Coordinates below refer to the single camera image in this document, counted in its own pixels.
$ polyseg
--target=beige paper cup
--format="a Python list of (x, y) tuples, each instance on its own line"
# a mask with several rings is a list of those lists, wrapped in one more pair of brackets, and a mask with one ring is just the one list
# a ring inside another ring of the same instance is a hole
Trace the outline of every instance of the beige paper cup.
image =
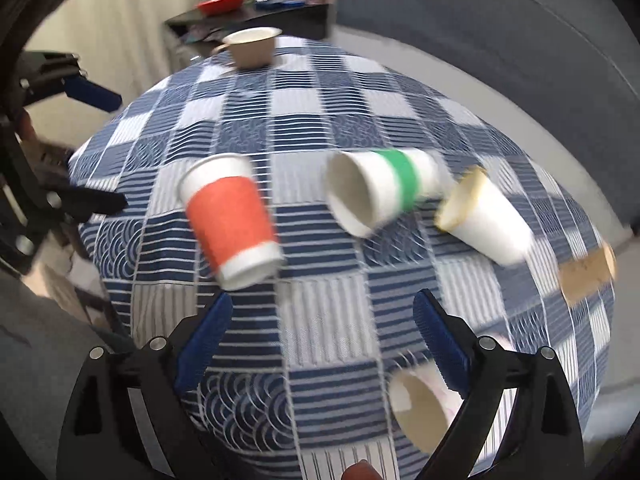
[(329, 210), (359, 238), (441, 193), (436, 162), (417, 148), (337, 152), (327, 164), (325, 181)]
[(198, 161), (178, 181), (177, 193), (220, 287), (255, 285), (282, 266), (248, 156), (220, 153)]
[(276, 37), (282, 31), (274, 27), (246, 28), (225, 36), (223, 44), (212, 54), (228, 49), (236, 66), (241, 70), (251, 70), (270, 65), (276, 49)]
[(440, 203), (435, 224), (501, 266), (523, 261), (533, 243), (520, 213), (479, 166)]

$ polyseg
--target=screw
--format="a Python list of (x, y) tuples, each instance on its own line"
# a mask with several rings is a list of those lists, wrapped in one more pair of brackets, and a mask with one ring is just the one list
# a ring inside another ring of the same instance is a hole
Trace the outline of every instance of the screw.
[(89, 352), (89, 357), (94, 360), (100, 359), (103, 355), (104, 355), (104, 349), (101, 346), (97, 346)]
[(49, 191), (47, 193), (47, 202), (49, 202), (49, 205), (53, 209), (60, 209), (62, 207), (62, 199), (55, 191)]
[(24, 235), (19, 235), (15, 239), (15, 248), (25, 256), (31, 256), (35, 249), (33, 242)]
[(556, 357), (556, 353), (554, 352), (554, 349), (549, 348), (548, 346), (543, 346), (540, 349), (540, 353), (542, 354), (542, 357), (545, 359), (553, 359), (554, 357)]
[(479, 343), (485, 350), (493, 350), (495, 348), (495, 339), (489, 336), (482, 336)]
[(162, 350), (166, 346), (166, 339), (164, 337), (155, 337), (149, 343), (149, 348), (152, 350)]

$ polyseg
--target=blue and white checkered tablecloth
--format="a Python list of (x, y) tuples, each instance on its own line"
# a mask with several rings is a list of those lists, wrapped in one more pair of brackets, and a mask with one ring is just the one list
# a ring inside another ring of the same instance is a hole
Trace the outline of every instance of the blue and white checkered tablecloth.
[[(172, 75), (72, 157), (76, 184), (126, 194), (120, 215), (81, 236), (137, 344), (166, 335), (212, 295), (209, 266), (175, 197), (178, 177), (213, 153), (248, 154), (287, 257), (280, 274), (231, 294), (234, 318), (197, 391), (194, 423), (274, 479), (331, 480), (369, 460), (410, 480), (427, 456), (386, 399), (390, 373), (429, 356), (412, 298), (430, 288), (477, 333), (520, 351), (553, 346), (584, 427), (607, 363), (609, 284), (569, 309), (558, 263), (601, 243), (584, 211), (507, 137), (457, 102), (375, 61), (281, 37), (268, 69), (239, 73), (227, 54)], [(426, 202), (369, 240), (342, 231), (324, 203), (332, 150), (415, 146), (451, 182), (479, 164), (536, 235), (502, 268), (433, 224)], [(479, 459), (504, 431), (507, 392)]]

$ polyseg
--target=ceramic cup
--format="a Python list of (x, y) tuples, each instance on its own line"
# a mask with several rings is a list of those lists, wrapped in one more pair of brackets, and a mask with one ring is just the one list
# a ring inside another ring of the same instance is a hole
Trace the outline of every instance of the ceramic cup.
[(177, 191), (222, 288), (255, 285), (278, 270), (284, 256), (247, 156), (204, 158), (181, 177)]
[(435, 224), (501, 266), (523, 261), (533, 242), (520, 213), (479, 166), (440, 203)]
[(222, 39), (223, 44), (212, 54), (229, 49), (236, 66), (241, 70), (261, 68), (271, 64), (276, 49), (276, 37), (282, 31), (274, 27), (246, 28), (229, 34)]
[[(513, 351), (508, 339), (491, 335)], [(462, 399), (449, 390), (435, 361), (398, 370), (388, 386), (389, 404), (405, 436), (420, 451), (433, 454), (458, 414)]]
[(411, 211), (419, 200), (441, 193), (433, 157), (417, 148), (335, 153), (325, 181), (334, 218), (360, 238)]

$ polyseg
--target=brown paper cup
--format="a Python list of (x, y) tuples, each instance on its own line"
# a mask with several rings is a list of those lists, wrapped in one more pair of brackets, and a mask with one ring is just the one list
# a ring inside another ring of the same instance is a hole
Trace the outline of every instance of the brown paper cup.
[(580, 260), (558, 266), (560, 290), (569, 306), (616, 279), (616, 255), (609, 244), (591, 251)]

